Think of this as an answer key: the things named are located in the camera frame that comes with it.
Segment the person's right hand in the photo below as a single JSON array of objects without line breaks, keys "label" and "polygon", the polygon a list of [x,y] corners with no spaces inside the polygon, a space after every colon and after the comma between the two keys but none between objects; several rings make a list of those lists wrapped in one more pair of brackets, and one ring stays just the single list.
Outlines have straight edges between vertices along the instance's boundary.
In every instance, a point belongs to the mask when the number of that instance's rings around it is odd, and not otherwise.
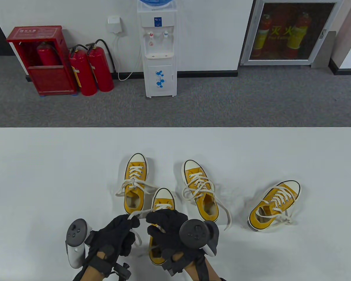
[{"label": "person's right hand", "polygon": [[156,210],[146,216],[146,222],[151,224],[147,228],[148,234],[159,245],[164,259],[172,262],[187,261],[187,266],[205,253],[201,249],[192,249],[186,246],[180,238],[180,228],[188,221],[188,216],[177,210]]}]

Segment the person's left hand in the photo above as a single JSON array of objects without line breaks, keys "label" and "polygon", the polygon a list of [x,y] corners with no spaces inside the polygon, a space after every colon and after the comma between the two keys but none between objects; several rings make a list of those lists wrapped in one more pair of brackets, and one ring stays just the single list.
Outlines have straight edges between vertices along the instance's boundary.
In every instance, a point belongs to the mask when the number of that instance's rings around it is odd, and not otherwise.
[{"label": "person's left hand", "polygon": [[136,240],[131,229],[140,226],[134,216],[120,215],[106,227],[93,232],[88,256],[80,272],[81,281],[102,281],[112,273],[120,256],[128,256]]}]

